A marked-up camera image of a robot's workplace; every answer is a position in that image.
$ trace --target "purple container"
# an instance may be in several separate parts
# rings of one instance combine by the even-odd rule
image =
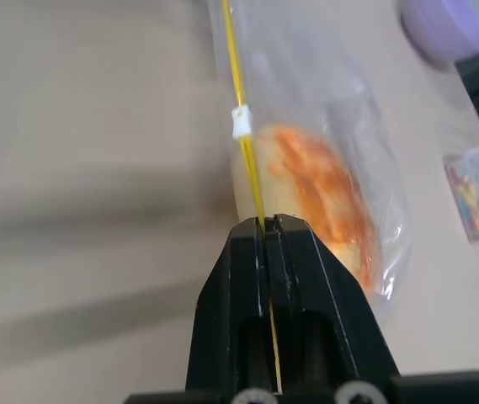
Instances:
[[[479,55],[479,19],[467,0],[403,0],[402,22],[413,43],[433,61]]]

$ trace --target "yellow stick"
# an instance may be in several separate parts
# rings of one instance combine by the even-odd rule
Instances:
[[[222,0],[222,13],[224,14],[224,27],[226,30],[226,40],[228,43],[228,54],[230,56],[230,66],[232,68],[233,87],[236,93],[237,106],[245,105],[245,87],[243,85],[241,74],[241,62],[237,52],[235,35],[233,34],[232,16],[230,14],[229,0]],[[258,214],[258,221],[262,227],[262,233],[265,236],[265,214],[263,212],[262,192],[259,185],[258,168],[256,167],[256,155],[254,153],[253,140],[251,135],[243,136],[239,143],[241,144],[241,154],[247,169],[248,182],[253,193],[254,204]]]

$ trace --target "white clip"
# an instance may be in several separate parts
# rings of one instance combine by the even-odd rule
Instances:
[[[232,111],[233,118],[233,138],[239,139],[253,133],[253,116],[250,113],[248,105],[241,105]]]

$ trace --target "bread roll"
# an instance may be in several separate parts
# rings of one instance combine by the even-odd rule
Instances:
[[[359,185],[336,152],[297,127],[266,126],[254,138],[265,215],[305,220],[365,290],[375,286],[379,246]],[[256,215],[241,156],[232,162],[237,212]]]

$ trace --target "plastic bag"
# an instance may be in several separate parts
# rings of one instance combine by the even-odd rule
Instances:
[[[208,4],[217,70],[219,77],[230,83],[232,91],[221,1],[208,0]],[[364,280],[354,271],[350,272],[364,289],[374,292],[369,294],[371,297],[378,295],[389,300],[411,246],[410,219],[398,164],[387,145],[380,114],[359,69],[325,27],[316,26],[301,15],[301,10],[297,9],[299,5],[300,2],[292,5],[284,0],[230,1],[247,103],[253,114],[254,141],[272,130],[291,133],[291,136],[297,134],[293,140],[295,143],[297,139],[317,136],[327,144],[328,150],[336,151],[333,160],[337,162],[339,178],[345,180],[345,176],[349,176],[345,187],[352,195],[346,200],[357,205],[358,215],[361,215],[361,206],[368,210],[366,215],[370,218],[361,223],[373,222],[375,232],[372,234],[379,247],[379,254],[369,252],[366,258],[367,261],[377,261],[371,286],[365,287]],[[260,169],[260,164],[264,164],[260,162],[260,156],[263,160],[266,150],[260,151],[257,143],[255,146]],[[338,162],[343,162],[342,166],[347,169],[342,170]],[[240,219],[255,216],[237,145],[232,148],[232,172]],[[265,215],[286,213],[301,216],[300,212],[294,211],[295,205],[289,208],[292,211],[268,208],[274,202],[273,195],[267,195],[268,188],[290,185],[284,184],[288,178],[282,179],[278,186],[268,184],[268,175],[260,175]],[[330,198],[333,190],[325,191]],[[299,189],[298,192],[308,193],[308,189]],[[277,204],[279,207],[288,205],[289,200]],[[351,213],[347,216],[349,220],[357,212]],[[308,217],[303,219],[320,236],[315,224]],[[350,239],[349,245],[354,242],[356,240]],[[333,251],[334,244],[325,243],[348,267]]]

